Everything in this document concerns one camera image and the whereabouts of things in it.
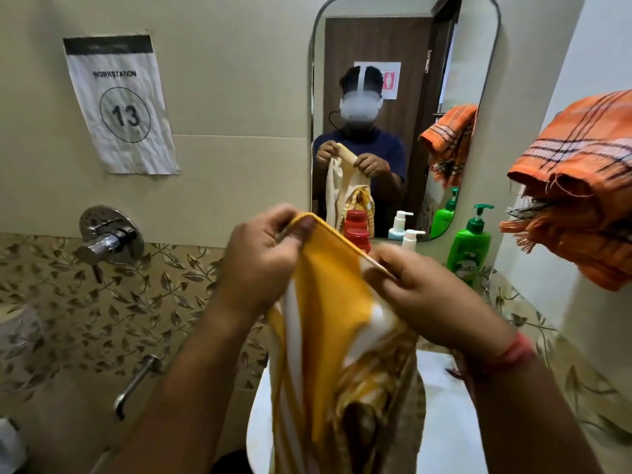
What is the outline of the white paper sign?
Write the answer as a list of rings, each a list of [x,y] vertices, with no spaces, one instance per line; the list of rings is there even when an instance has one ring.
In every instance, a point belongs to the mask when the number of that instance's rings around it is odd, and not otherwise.
[[[107,173],[178,175],[176,149],[149,34],[63,39],[70,79]]]

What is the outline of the person's left forearm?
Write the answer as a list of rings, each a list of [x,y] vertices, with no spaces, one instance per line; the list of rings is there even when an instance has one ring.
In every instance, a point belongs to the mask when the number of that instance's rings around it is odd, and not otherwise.
[[[210,474],[241,349],[269,309],[210,303],[104,474]]]

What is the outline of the person's right forearm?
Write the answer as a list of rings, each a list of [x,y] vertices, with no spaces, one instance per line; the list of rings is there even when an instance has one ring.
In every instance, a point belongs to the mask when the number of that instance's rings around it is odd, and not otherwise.
[[[604,474],[550,371],[532,351],[481,365],[460,353],[488,474]]]

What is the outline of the chrome wall valve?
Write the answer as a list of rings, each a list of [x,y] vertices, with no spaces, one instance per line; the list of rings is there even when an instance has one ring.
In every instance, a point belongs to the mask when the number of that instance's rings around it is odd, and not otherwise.
[[[99,284],[103,283],[101,263],[132,265],[144,255],[145,242],[138,226],[120,210],[91,206],[81,214],[78,226],[83,243],[73,254],[91,267]]]

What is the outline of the person's left hand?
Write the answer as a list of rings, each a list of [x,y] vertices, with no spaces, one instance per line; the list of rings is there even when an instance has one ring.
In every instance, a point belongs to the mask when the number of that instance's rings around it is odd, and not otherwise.
[[[221,262],[212,310],[249,329],[285,292],[299,253],[278,253],[277,236],[301,213],[277,205],[236,226]]]

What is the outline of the person's right hand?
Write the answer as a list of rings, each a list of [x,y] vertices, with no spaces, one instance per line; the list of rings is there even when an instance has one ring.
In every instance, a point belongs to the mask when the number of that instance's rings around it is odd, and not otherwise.
[[[434,259],[381,243],[370,256],[396,278],[399,303],[388,303],[418,335],[478,359],[499,357],[515,329],[484,299]]]

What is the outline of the red cap bottle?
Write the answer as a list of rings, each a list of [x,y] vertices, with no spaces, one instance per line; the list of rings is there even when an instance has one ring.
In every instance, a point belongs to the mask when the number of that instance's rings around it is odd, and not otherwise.
[[[370,242],[371,236],[369,230],[358,228],[345,229],[344,237],[363,253],[370,253],[372,247]]]

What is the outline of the wall mirror with metal frame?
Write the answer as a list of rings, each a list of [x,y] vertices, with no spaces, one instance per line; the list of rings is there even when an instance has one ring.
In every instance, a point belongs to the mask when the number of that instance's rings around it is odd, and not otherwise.
[[[312,31],[312,211],[417,245],[451,224],[501,27],[496,0],[328,0]]]

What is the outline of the green pump bottle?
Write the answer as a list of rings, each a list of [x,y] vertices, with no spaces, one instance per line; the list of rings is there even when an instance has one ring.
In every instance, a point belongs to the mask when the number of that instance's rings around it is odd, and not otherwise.
[[[493,210],[489,204],[475,205],[476,214],[470,218],[466,227],[459,230],[447,257],[446,268],[468,286],[473,287],[486,261],[491,244],[491,234],[485,229],[483,213]]]

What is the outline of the yellow white striped towel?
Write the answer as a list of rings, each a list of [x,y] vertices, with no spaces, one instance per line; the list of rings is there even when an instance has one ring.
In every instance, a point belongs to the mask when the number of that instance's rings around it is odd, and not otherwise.
[[[366,283],[381,267],[312,213],[270,309],[267,474],[416,474],[425,418],[418,336]]]

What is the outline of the white ceramic basin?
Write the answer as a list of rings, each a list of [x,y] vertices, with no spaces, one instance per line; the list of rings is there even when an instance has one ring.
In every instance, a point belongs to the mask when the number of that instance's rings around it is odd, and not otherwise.
[[[473,402],[464,382],[447,369],[445,353],[416,352],[426,394],[422,441],[416,474],[488,474]],[[273,454],[271,378],[265,367],[249,415],[246,452],[253,474],[268,474]]]

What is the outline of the orange checked towel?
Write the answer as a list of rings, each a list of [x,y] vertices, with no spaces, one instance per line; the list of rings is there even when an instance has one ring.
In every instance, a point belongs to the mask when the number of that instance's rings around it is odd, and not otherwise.
[[[567,106],[508,171],[526,205],[500,223],[526,253],[541,245],[592,283],[632,283],[632,89]]]

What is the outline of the red thread wristband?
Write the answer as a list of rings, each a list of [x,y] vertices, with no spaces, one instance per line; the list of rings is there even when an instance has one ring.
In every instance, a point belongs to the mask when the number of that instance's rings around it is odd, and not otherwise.
[[[509,347],[494,359],[478,359],[460,354],[463,369],[459,366],[445,368],[445,372],[456,380],[463,381],[468,389],[476,380],[506,372],[534,357],[532,343],[521,331],[516,331]]]

